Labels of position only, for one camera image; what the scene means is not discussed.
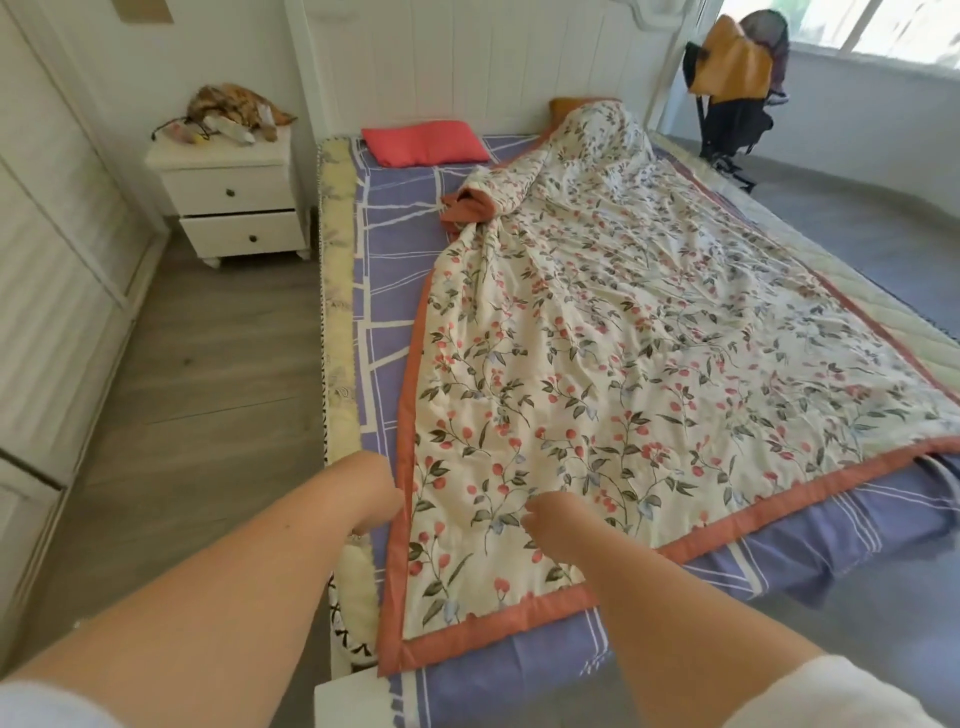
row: mattress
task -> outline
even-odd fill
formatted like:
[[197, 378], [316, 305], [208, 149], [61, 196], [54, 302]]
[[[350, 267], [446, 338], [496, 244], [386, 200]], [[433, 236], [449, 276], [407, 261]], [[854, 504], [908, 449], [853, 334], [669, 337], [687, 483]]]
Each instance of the mattress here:
[[[494, 160], [531, 137], [485, 139]], [[770, 231], [905, 343], [954, 389], [957, 345], [842, 261], [665, 139], [659, 154], [695, 175], [725, 204]], [[383, 169], [357, 141], [321, 149], [324, 376], [330, 460], [363, 447], [393, 460], [396, 399], [423, 285], [446, 244], [439, 199], [469, 166]], [[880, 552], [934, 539], [957, 523], [954, 472], [960, 461], [917, 462], [805, 509], [686, 565], [740, 599], [788, 592], [815, 604], [832, 580]], [[374, 659], [376, 603], [387, 531], [349, 546], [331, 590], [334, 632], [358, 665]], [[548, 624], [462, 658], [384, 683], [408, 725], [477, 716], [596, 669], [610, 656], [594, 611]]]

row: white sleeve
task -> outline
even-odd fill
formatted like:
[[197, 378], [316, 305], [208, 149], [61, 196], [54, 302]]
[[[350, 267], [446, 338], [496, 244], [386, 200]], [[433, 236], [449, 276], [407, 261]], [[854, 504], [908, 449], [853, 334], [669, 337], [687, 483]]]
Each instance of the white sleeve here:
[[103, 708], [40, 683], [0, 685], [0, 728], [123, 728]]
[[847, 658], [819, 657], [774, 683], [724, 728], [943, 728], [916, 698]]

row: floral pattern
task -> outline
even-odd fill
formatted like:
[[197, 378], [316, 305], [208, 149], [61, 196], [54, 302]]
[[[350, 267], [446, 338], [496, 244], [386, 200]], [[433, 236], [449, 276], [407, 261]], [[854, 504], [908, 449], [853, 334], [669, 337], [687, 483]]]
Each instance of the floral pattern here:
[[960, 434], [957, 404], [617, 103], [464, 187], [495, 215], [427, 301], [404, 639], [582, 581], [520, 527], [539, 491], [662, 546]]

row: purple bedsheet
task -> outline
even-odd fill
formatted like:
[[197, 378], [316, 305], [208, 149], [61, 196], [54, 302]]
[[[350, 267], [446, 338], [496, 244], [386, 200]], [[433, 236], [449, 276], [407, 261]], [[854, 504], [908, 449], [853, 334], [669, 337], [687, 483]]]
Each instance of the purple bedsheet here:
[[[487, 136], [494, 160], [511, 158], [529, 136]], [[472, 165], [412, 169], [378, 166], [354, 142], [358, 250], [354, 265], [357, 404], [363, 447], [396, 456], [397, 399], [424, 279], [446, 237], [440, 197], [456, 191]], [[960, 506], [948, 480], [960, 457], [924, 459], [810, 506], [685, 567], [737, 599], [786, 592], [816, 605], [833, 580], [881, 552], [932, 542], [952, 531]], [[372, 534], [382, 598], [388, 528]], [[420, 725], [468, 720], [570, 683], [612, 656], [596, 610], [391, 679], [397, 728], [403, 685], [415, 685]]]

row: red pillow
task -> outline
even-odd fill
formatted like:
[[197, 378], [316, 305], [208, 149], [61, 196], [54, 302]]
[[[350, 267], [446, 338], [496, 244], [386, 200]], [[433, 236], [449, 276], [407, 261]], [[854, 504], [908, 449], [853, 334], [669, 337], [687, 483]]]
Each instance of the red pillow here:
[[364, 129], [363, 138], [382, 167], [432, 167], [490, 159], [490, 153], [463, 121], [428, 121], [400, 129]]

